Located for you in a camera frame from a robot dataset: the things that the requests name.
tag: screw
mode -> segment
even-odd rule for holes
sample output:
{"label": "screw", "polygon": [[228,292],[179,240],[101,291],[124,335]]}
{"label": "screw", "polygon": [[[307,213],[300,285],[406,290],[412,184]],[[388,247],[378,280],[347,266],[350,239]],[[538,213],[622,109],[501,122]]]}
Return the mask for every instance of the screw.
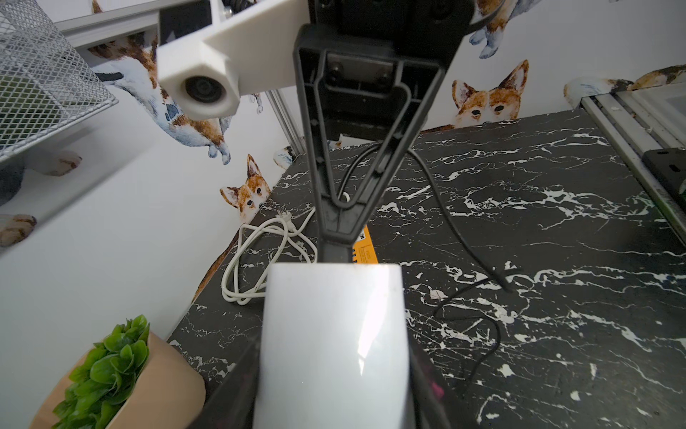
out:
{"label": "screw", "polygon": [[390,74],[384,73],[381,76],[377,78],[377,81],[375,84],[377,85],[377,88],[380,89],[381,91],[387,91],[388,88],[390,87]]}
{"label": "screw", "polygon": [[335,62],[329,67],[327,82],[329,85],[336,85],[341,80],[343,80],[343,66],[339,62]]}

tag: green artificial plant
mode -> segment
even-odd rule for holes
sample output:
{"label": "green artificial plant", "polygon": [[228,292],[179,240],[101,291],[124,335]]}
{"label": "green artificial plant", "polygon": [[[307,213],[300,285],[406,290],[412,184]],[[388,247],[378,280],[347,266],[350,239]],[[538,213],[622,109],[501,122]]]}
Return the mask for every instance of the green artificial plant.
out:
{"label": "green artificial plant", "polygon": [[150,354],[149,333],[150,324],[140,315],[95,343],[84,364],[69,374],[74,383],[52,411],[60,418],[53,428],[104,429],[131,396]]}

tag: brown paper pot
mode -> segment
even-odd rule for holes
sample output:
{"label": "brown paper pot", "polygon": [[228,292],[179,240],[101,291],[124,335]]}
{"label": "brown paper pot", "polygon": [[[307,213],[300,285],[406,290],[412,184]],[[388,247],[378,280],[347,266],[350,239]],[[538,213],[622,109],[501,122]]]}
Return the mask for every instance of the brown paper pot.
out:
{"label": "brown paper pot", "polygon": [[[205,401],[205,384],[200,374],[176,349],[150,332],[150,356],[138,377],[131,397],[126,400],[107,429],[185,429],[200,414]],[[74,365],[83,364],[86,355]],[[29,429],[50,429],[59,421],[52,410],[64,401],[71,386],[71,370],[38,409]]]}

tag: white wall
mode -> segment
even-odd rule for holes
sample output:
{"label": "white wall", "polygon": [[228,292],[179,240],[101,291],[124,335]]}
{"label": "white wall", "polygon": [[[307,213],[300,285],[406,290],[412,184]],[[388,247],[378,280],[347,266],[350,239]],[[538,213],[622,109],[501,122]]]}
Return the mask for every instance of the white wall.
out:
{"label": "white wall", "polygon": [[[82,164],[52,179],[77,178],[83,168],[83,181],[98,166],[108,173],[0,255],[3,429],[27,427],[55,383],[116,323],[145,314],[166,338],[239,225],[219,189],[245,182],[248,152],[271,186],[283,172],[272,157],[287,142],[266,97],[260,115],[244,98],[225,134],[232,161],[222,165],[205,147],[172,139],[129,94],[112,92],[120,103],[77,125],[64,145],[82,151]],[[21,191],[27,198],[64,189],[33,185]]]}
{"label": "white wall", "polygon": [[[479,58],[485,42],[471,45],[469,36],[462,41],[425,128],[453,123],[454,80],[490,90],[523,60],[529,61],[529,72],[519,117],[569,110],[563,88],[580,76],[636,80],[686,64],[685,16],[683,0],[541,0],[507,24],[490,58]],[[284,97],[295,111],[295,89]]]}
{"label": "white wall", "polygon": [[[37,0],[53,22],[80,18],[93,13],[93,0]],[[97,0],[103,12],[139,5],[153,0]]]}

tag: white cable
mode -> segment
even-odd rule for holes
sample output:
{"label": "white cable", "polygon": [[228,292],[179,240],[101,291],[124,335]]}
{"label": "white cable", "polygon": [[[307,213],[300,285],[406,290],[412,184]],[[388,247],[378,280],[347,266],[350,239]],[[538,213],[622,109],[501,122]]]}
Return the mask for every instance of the white cable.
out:
{"label": "white cable", "polygon": [[[224,299],[226,299],[228,302],[237,302],[240,305],[245,305],[252,298],[264,298],[264,292],[260,292],[260,290],[264,289],[267,287],[267,283],[265,280],[265,277],[267,277],[267,271],[269,269],[269,265],[272,265],[273,262],[277,261],[279,257],[281,256],[281,253],[283,252],[283,249],[286,247],[286,243],[290,244],[293,246],[305,259],[306,264],[314,264],[317,262],[317,248],[316,246],[310,241],[309,238],[305,237],[302,232],[303,229],[307,226],[307,223],[309,222],[310,218],[314,215],[314,208],[310,210],[310,212],[307,214],[307,217],[303,221],[303,224],[300,226],[300,228],[296,228],[295,224],[291,221],[291,213],[290,212],[285,212],[285,213],[279,213],[275,218],[271,218],[269,220],[266,220],[265,222],[262,222],[262,224],[258,227],[254,227],[249,224],[242,224],[240,228],[238,229],[238,250],[236,250],[236,254],[233,256],[231,259],[231,262],[228,263],[228,266],[226,267],[226,270],[224,271],[224,275],[222,276],[222,296]],[[272,225],[277,222],[281,223],[281,227],[279,225]],[[251,233],[248,237],[245,243],[243,243],[243,230],[244,229],[252,229],[254,232]],[[281,244],[279,245],[279,248],[276,250],[276,253],[274,254],[274,257],[272,258],[271,261],[269,261],[269,264],[267,265],[267,268],[262,272],[262,275],[260,278],[257,280],[257,283],[248,289],[245,292],[239,292],[238,291],[238,265],[241,259],[241,255],[243,255],[243,252],[245,252],[248,247],[262,234],[264,233],[273,233],[273,234],[278,234],[282,235],[283,239],[281,240]],[[314,253],[314,258],[310,259],[310,256],[307,254],[307,251],[302,247],[299,246],[295,241],[291,239],[291,237],[299,237],[303,239],[304,242],[306,242],[310,248],[312,249],[312,252]],[[229,290],[226,287],[226,282],[228,280],[229,273],[233,270],[233,290]]]}

